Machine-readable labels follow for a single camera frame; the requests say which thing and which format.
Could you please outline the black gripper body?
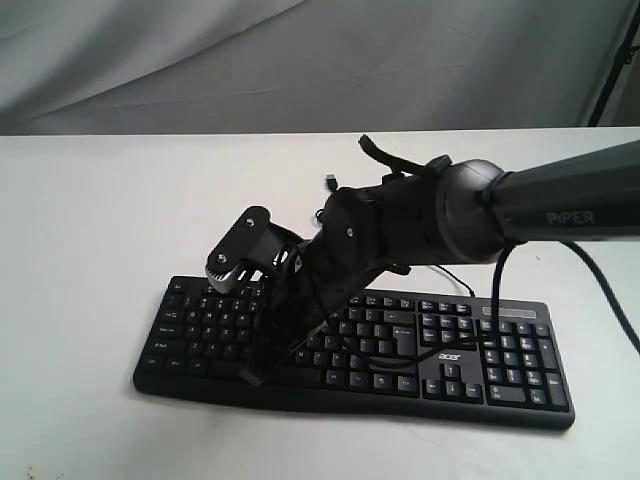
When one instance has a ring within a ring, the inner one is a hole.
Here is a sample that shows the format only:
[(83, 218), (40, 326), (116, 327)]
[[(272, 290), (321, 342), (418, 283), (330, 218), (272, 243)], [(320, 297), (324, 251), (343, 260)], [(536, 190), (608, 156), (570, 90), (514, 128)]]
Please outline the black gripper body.
[(342, 262), (324, 240), (259, 242), (265, 299), (259, 320), (261, 350), (293, 350), (318, 332), (329, 316), (386, 271), (388, 259), (349, 254)]

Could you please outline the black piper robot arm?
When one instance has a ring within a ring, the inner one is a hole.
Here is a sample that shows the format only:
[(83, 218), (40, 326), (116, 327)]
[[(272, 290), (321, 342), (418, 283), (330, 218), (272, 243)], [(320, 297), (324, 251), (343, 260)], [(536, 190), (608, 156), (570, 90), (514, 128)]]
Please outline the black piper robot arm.
[(639, 235), (637, 142), (519, 172), (446, 156), (418, 165), (381, 151), (368, 137), (360, 144), (391, 171), (377, 186), (333, 192), (313, 238), (274, 224), (264, 207), (243, 214), (243, 261), (266, 281), (257, 344), (242, 370), (252, 385), (384, 272), (497, 265), (527, 242)]

